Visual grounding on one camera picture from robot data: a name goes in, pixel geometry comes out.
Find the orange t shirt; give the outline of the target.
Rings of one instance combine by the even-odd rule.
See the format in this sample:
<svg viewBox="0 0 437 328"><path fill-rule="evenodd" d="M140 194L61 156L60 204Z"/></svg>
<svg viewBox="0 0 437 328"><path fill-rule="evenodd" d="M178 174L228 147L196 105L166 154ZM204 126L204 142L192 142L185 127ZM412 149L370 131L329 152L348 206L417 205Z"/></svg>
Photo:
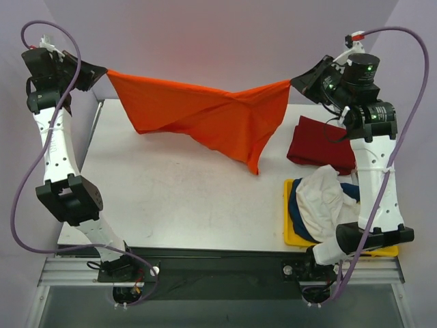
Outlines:
<svg viewBox="0 0 437 328"><path fill-rule="evenodd" d="M252 174L287 109L288 80L241 92L138 77L107 76L138 134L180 133L244 163Z"/></svg>

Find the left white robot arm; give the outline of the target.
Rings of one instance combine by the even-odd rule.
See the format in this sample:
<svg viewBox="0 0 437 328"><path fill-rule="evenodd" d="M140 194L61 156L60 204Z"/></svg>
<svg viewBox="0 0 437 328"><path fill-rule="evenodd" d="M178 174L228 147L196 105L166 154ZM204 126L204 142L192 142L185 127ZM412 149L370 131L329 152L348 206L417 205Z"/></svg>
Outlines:
<svg viewBox="0 0 437 328"><path fill-rule="evenodd" d="M44 47L25 51L22 58L31 73L27 80L27 106L38 125L44 150L43 184L36 188L39 201L61 223L82 232L100 254L100 270L122 281L134 279L138 264L128 256L126 243L102 218L102 196L78 169L71 137L71 95L88 91L107 69L70 53Z"/></svg>

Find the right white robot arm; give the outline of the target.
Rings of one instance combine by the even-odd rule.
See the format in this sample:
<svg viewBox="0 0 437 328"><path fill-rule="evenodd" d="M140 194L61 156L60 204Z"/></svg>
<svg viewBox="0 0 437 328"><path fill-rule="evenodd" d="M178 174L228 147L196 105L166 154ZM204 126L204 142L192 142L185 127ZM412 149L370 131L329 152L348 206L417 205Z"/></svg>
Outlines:
<svg viewBox="0 0 437 328"><path fill-rule="evenodd" d="M397 118L394 106L378 97L380 89L374 78L379 64L378 57L367 53L343 59L326 55L291 80L292 86L315 104L338 110L336 119L346 128L360 191L357 221L338 225L335 235L313 246L313 255L302 262L303 273L311 279L350 254L414 240L414 230L406 227L397 201L392 158L400 145Z"/></svg>

